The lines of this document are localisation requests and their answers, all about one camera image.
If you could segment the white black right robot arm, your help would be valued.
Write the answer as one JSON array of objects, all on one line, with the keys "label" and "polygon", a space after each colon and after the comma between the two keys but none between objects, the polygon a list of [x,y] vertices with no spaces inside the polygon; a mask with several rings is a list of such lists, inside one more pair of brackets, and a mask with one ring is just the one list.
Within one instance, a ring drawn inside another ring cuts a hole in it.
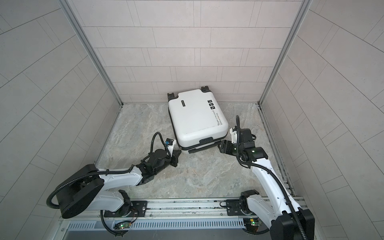
[{"label": "white black right robot arm", "polygon": [[315,218],[304,210],[277,177],[265,150],[255,145],[250,129],[237,126],[230,129],[231,140],[219,146],[223,154],[235,156],[238,163],[249,168],[264,188],[267,203],[255,190],[241,193],[240,205],[244,214],[255,214],[266,225],[273,240],[312,240],[315,237]]}]

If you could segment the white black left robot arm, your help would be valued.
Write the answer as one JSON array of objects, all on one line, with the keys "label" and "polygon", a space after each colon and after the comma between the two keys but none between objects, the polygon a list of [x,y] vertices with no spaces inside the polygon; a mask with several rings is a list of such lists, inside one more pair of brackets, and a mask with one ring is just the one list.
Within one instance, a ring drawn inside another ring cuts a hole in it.
[{"label": "white black left robot arm", "polygon": [[62,183],[55,194],[62,217],[73,218],[84,211],[104,211],[105,217],[132,214],[134,204],[127,192],[113,189],[149,183],[166,167],[177,167],[181,153],[157,149],[126,170],[98,170],[93,164],[86,165]]}]

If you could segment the black and white suitcase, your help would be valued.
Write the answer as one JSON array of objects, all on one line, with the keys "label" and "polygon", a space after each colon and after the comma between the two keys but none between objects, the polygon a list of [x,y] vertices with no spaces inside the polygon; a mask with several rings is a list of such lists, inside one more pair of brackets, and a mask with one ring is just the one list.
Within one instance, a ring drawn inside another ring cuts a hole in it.
[{"label": "black and white suitcase", "polygon": [[185,154],[215,147],[226,138],[228,121],[208,86],[168,93],[169,115],[179,148]]}]

